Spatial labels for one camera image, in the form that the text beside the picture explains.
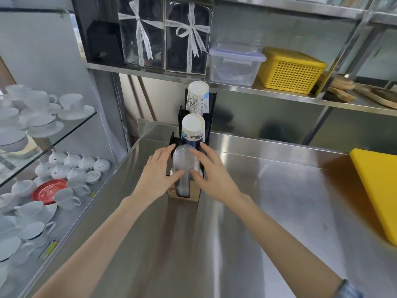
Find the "metal table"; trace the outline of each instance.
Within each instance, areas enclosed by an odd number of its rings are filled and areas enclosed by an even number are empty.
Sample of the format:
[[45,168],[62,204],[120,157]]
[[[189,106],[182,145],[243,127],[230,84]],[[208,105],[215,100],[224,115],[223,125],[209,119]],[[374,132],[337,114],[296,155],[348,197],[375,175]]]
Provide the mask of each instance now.
[[[136,185],[174,125],[139,121],[141,138],[29,296]],[[211,133],[244,193],[367,298],[397,297],[397,248],[381,231],[346,154]],[[154,202],[136,221],[92,297],[294,297],[240,219],[204,192],[199,203]]]

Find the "hand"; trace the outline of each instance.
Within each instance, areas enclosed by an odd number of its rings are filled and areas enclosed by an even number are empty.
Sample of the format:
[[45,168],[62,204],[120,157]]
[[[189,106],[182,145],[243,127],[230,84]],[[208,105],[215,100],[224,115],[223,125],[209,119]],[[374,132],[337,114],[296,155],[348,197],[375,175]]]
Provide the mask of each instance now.
[[141,177],[136,185],[133,195],[145,197],[150,202],[154,202],[161,197],[167,189],[176,182],[184,173],[184,170],[178,170],[172,175],[167,176],[167,161],[175,144],[158,149],[143,168]]
[[200,146],[206,151],[208,157],[196,149],[190,149],[190,151],[204,165],[208,180],[203,179],[195,170],[191,170],[191,174],[196,183],[208,195],[228,206],[233,198],[241,195],[241,191],[231,179],[215,151],[203,142],[200,143]]

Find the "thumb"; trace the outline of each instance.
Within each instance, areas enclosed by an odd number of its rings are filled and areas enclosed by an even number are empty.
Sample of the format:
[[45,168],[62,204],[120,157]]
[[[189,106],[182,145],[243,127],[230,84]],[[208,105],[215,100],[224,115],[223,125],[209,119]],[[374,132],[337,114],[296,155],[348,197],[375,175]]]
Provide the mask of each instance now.
[[170,183],[175,183],[177,180],[179,180],[181,178],[181,176],[185,173],[184,170],[177,170],[176,172],[174,172],[172,175],[170,175],[168,177],[168,180],[170,181]]
[[200,186],[200,188],[203,188],[203,186],[205,186],[206,180],[194,169],[192,169],[190,173],[192,174],[193,179]]

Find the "yellow cutting board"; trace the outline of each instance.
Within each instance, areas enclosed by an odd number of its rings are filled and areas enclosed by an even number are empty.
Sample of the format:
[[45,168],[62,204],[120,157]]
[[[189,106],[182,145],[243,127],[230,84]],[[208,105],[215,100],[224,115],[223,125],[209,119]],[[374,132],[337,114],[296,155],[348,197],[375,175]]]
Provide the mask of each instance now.
[[388,240],[397,246],[397,156],[354,149],[350,157]]

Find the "forearm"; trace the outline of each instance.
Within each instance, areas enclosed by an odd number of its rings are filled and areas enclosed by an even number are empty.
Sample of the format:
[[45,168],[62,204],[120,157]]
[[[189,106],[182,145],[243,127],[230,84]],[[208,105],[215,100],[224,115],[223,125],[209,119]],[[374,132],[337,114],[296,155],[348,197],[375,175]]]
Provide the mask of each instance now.
[[125,198],[34,298],[89,297],[128,231],[149,204],[145,197],[134,194]]
[[247,195],[229,208],[246,224],[297,298],[331,298],[342,279]]

